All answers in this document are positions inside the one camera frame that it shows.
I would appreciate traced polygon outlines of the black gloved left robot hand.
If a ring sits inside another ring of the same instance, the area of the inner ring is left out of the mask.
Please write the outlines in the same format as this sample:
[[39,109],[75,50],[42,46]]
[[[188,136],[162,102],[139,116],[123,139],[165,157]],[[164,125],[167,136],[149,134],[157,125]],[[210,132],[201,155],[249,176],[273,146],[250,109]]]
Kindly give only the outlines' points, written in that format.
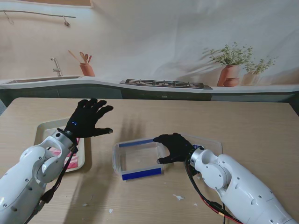
[[113,107],[106,103],[105,100],[98,101],[95,98],[79,101],[64,132],[73,138],[90,138],[112,133],[111,128],[95,127],[100,118],[113,110]]

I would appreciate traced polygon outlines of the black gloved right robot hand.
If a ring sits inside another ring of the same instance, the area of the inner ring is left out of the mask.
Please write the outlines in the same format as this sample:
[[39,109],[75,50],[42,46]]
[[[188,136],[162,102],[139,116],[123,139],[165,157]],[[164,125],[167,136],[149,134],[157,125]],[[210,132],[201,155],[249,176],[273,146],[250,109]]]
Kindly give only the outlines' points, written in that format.
[[163,144],[170,153],[166,157],[159,158],[157,160],[159,164],[189,161],[192,153],[195,151],[193,145],[179,133],[162,134],[155,137],[153,141]]

